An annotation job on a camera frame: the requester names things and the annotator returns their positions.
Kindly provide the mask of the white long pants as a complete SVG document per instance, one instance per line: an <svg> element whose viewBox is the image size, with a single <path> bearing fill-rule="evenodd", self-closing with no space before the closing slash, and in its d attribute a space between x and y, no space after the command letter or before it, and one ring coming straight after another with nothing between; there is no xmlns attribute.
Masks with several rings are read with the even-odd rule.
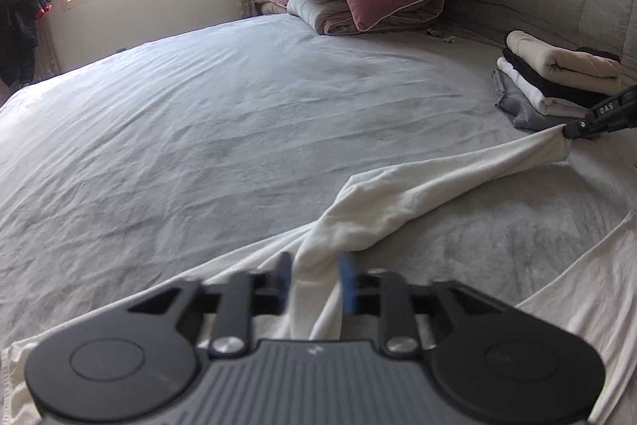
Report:
<svg viewBox="0 0 637 425"><path fill-rule="evenodd" d="M2 419L37 411L24 361L40 334L178 276L257 268L303 235L352 181L514 137L504 129L389 142L335 135L224 139L202 127L48 138L1 157ZM517 302L636 207L636 135L577 140L537 163L358 244L361 264L414 282L455 277Z"/></svg>

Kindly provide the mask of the white folded garment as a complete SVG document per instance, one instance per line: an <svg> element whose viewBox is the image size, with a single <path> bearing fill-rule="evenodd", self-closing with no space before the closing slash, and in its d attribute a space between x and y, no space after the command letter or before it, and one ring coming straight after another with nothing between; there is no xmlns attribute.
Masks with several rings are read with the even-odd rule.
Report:
<svg viewBox="0 0 637 425"><path fill-rule="evenodd" d="M496 66L513 81L532 107L542 116L559 116L560 118L582 118L585 116L586 110L575 105L574 102L560 98L546 98L538 87L531 85L503 56L498 58Z"/></svg>

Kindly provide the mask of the beige folded garment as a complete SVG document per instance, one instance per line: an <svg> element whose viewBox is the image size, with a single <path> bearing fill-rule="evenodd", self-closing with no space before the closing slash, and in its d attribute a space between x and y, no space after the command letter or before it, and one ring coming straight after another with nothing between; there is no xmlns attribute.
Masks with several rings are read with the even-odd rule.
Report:
<svg viewBox="0 0 637 425"><path fill-rule="evenodd" d="M520 30L511 31L505 43L543 79L600 94L622 90L621 65L611 58L553 46Z"/></svg>

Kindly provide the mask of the black folded garment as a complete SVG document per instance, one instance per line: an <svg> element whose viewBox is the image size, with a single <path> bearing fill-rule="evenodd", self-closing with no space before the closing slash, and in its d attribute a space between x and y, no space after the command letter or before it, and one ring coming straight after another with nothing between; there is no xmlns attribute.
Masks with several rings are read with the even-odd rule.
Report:
<svg viewBox="0 0 637 425"><path fill-rule="evenodd" d="M611 58L620 64L617 60L617 56L606 52L598 52L597 49L590 49L589 47L580 47L576 49L577 52L590 53L599 57ZM592 108L594 105L599 104L604 99L610 97L608 94L600 94L590 92L589 90L578 90L577 88L567 87L564 85L556 84L546 79L543 79L537 72L532 70L524 61L514 55L507 47L502 49L503 57L513 65L513 67L533 86L538 87L541 93L546 97L560 98L567 101L574 102L575 105L583 107L584 109Z"/></svg>

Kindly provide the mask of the grey folded sweater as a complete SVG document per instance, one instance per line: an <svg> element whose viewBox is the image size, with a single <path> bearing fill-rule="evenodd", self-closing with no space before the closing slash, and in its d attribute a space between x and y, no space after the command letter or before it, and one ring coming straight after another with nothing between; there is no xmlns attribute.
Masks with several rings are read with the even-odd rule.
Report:
<svg viewBox="0 0 637 425"><path fill-rule="evenodd" d="M538 112L514 82L499 69L494 69L491 77L496 94L496 108L519 131L544 131L549 127L574 122L574 118L544 116Z"/></svg>

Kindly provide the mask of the grey bed sheet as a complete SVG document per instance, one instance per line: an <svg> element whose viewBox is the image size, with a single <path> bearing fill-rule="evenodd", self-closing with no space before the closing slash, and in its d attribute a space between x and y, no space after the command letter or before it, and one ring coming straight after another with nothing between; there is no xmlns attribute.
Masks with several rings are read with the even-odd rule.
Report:
<svg viewBox="0 0 637 425"><path fill-rule="evenodd" d="M1 109L2 345L310 223L359 172L518 139L500 53L276 15L20 90Z"/></svg>

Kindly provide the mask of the small brown trinket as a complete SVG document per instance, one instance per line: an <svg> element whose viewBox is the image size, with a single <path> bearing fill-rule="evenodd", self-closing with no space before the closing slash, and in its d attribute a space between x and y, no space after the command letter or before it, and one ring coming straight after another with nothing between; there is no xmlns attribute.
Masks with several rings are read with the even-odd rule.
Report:
<svg viewBox="0 0 637 425"><path fill-rule="evenodd" d="M448 44L453 44L457 42L457 37L455 35L451 35L447 31L437 29L437 28L428 28L425 30L426 34L429 37L435 38L437 40L443 41Z"/></svg>

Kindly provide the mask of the folded grey pink duvet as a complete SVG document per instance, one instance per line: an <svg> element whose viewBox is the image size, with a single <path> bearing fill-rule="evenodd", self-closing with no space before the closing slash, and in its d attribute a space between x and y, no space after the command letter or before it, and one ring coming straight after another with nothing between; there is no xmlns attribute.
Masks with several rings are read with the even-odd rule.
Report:
<svg viewBox="0 0 637 425"><path fill-rule="evenodd" d="M424 0L384 17L373 32L420 30L443 11L445 0ZM346 0L255 0L260 14L287 13L301 18L319 35L358 35Z"/></svg>

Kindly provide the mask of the dark hanging jacket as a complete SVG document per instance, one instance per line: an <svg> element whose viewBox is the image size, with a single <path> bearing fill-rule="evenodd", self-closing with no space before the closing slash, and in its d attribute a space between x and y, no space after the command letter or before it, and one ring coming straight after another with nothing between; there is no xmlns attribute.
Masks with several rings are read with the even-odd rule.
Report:
<svg viewBox="0 0 637 425"><path fill-rule="evenodd" d="M33 81L37 25L51 9L52 0L1 0L1 81L6 87Z"/></svg>

